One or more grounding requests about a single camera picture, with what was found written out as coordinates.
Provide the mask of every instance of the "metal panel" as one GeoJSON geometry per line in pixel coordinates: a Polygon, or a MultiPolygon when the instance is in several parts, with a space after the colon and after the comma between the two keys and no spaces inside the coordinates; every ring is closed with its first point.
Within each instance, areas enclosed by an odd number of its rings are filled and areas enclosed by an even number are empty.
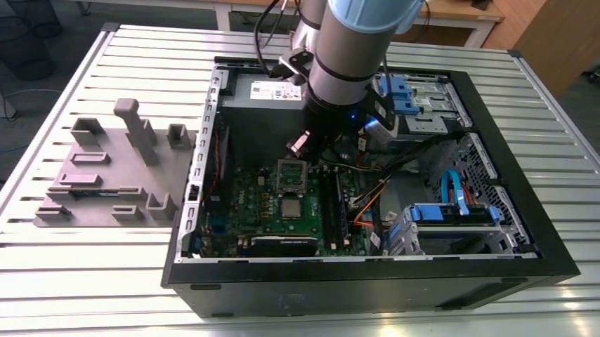
{"type": "MultiPolygon", "coordinates": [[[[275,37],[276,58],[287,37],[275,37]]],[[[582,275],[470,312],[199,319],[159,286],[164,228],[37,228],[31,220],[68,153],[77,117],[123,127],[116,98],[155,129],[198,129],[212,59],[254,57],[250,33],[121,25],[101,33],[0,192],[0,334],[128,336],[597,336],[600,175],[542,85],[504,51],[394,44],[390,65],[468,71],[582,275]]]]}

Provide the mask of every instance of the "power supply label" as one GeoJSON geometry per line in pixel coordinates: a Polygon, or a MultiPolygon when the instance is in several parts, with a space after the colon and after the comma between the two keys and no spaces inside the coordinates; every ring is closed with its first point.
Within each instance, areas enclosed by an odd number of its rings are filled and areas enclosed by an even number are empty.
{"type": "Polygon", "coordinates": [[[302,89],[290,82],[254,81],[251,100],[302,100],[302,89]]]}

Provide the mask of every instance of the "ram slot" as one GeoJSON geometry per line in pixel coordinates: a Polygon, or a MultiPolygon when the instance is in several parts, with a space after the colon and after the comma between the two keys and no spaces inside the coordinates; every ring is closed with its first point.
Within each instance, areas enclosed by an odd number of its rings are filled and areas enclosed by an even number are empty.
{"type": "Polygon", "coordinates": [[[347,237],[347,222],[343,192],[334,171],[319,174],[319,203],[325,247],[335,250],[343,246],[347,237]]]}

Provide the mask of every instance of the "wooden table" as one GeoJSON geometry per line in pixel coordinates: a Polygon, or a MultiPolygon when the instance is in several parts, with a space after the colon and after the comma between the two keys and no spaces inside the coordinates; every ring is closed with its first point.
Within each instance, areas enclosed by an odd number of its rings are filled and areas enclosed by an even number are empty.
{"type": "MultiPolygon", "coordinates": [[[[103,2],[109,4],[128,4],[143,6],[163,6],[179,8],[210,9],[216,14],[218,30],[231,31],[230,12],[263,12],[271,0],[89,0],[88,2],[103,2]]],[[[498,8],[490,4],[486,11],[470,6],[470,0],[429,0],[431,8],[430,26],[458,27],[470,29],[465,47],[478,48],[488,38],[494,24],[504,19],[498,8]]],[[[284,13],[294,14],[294,0],[287,1],[284,13]]],[[[426,8],[422,7],[421,16],[415,24],[425,23],[426,8]]]]}

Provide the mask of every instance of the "blue light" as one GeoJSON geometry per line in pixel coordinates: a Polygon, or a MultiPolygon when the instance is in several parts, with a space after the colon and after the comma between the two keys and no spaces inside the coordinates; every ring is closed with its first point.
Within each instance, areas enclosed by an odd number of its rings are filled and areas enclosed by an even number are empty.
{"type": "Polygon", "coordinates": [[[366,127],[370,128],[371,126],[374,126],[377,124],[377,119],[373,119],[367,124],[366,127]]]}

